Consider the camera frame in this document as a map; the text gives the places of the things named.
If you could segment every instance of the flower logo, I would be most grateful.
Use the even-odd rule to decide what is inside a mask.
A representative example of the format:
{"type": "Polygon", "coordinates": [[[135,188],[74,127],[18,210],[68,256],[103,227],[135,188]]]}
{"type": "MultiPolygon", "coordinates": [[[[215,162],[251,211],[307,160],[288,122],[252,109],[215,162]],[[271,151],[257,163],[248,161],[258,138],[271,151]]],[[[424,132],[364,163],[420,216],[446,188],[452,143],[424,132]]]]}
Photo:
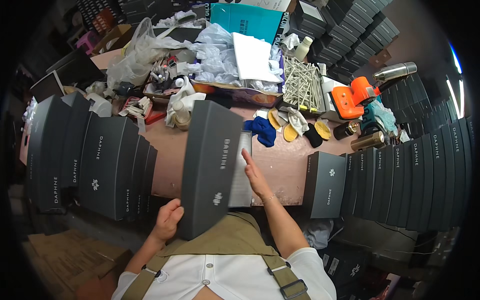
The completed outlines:
{"type": "Polygon", "coordinates": [[[98,180],[94,179],[93,182],[92,182],[92,186],[93,186],[94,191],[98,190],[98,187],[100,186],[98,184],[98,180]]]}

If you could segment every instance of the hand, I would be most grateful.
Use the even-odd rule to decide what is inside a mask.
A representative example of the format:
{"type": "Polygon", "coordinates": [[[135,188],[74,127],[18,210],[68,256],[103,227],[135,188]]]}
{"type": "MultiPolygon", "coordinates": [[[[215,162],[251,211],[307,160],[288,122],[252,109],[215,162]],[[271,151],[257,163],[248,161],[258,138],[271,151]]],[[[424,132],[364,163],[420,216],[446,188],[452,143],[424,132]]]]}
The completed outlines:
{"type": "Polygon", "coordinates": [[[241,154],[247,162],[247,166],[245,167],[245,174],[247,174],[247,177],[250,180],[250,185],[252,186],[255,194],[257,194],[262,199],[262,201],[264,201],[266,198],[273,195],[272,190],[268,186],[267,180],[253,161],[253,158],[250,156],[248,151],[242,149],[241,154]]]}
{"type": "Polygon", "coordinates": [[[183,216],[184,209],[180,206],[180,199],[173,199],[158,211],[156,224],[150,237],[159,243],[165,243],[177,232],[177,224],[183,216]]]}

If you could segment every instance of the pink stool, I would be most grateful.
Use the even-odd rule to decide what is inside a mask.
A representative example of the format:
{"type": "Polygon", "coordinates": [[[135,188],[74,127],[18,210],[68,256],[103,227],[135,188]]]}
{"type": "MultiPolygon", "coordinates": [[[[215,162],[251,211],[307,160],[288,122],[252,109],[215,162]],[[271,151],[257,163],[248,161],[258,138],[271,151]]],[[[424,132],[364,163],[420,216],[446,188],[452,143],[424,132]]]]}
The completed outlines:
{"type": "Polygon", "coordinates": [[[81,38],[79,38],[75,45],[77,46],[77,48],[82,48],[82,50],[85,51],[87,55],[90,55],[90,53],[92,53],[92,50],[95,48],[95,45],[97,45],[99,41],[100,38],[98,37],[98,35],[96,35],[92,31],[89,31],[81,38]]]}

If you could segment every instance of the apron strap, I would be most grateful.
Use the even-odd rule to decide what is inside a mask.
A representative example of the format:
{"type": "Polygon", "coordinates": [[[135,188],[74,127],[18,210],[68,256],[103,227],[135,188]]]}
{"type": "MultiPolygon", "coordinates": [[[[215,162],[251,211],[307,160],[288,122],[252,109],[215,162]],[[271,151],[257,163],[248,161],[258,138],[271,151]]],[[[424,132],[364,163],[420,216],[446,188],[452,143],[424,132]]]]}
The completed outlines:
{"type": "Polygon", "coordinates": [[[268,266],[268,273],[272,275],[278,283],[280,293],[285,300],[310,300],[310,296],[306,293],[308,289],[307,286],[302,279],[298,279],[292,272],[288,262],[284,262],[278,255],[262,255],[262,258],[268,266]]]}
{"type": "MultiPolygon", "coordinates": [[[[169,252],[174,252],[178,247],[186,243],[184,240],[176,240],[169,245],[169,252]]],[[[155,256],[142,267],[137,278],[130,284],[123,294],[121,300],[143,299],[155,278],[159,277],[163,266],[167,263],[169,256],[155,256]]]]}

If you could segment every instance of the fluorescent light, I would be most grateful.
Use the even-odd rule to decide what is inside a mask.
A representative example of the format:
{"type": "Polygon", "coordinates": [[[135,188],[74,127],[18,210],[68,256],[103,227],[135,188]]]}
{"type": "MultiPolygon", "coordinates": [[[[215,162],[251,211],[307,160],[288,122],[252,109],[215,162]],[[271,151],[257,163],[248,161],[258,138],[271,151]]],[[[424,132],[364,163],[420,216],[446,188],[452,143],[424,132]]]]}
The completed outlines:
{"type": "Polygon", "coordinates": [[[450,49],[452,50],[452,55],[453,55],[453,60],[455,62],[456,69],[458,70],[458,73],[462,73],[462,68],[460,68],[460,63],[458,62],[458,59],[456,58],[455,50],[453,50],[452,44],[450,44],[450,49]]]}
{"type": "Polygon", "coordinates": [[[452,85],[450,84],[450,80],[448,79],[447,79],[447,85],[448,85],[448,89],[450,90],[450,94],[452,95],[453,104],[455,105],[456,115],[460,119],[461,118],[460,110],[458,109],[458,104],[456,102],[455,94],[453,93],[452,85]]]}
{"type": "Polygon", "coordinates": [[[461,79],[458,81],[458,84],[460,85],[460,116],[458,118],[461,119],[465,114],[465,94],[463,91],[463,81],[461,79]]]}

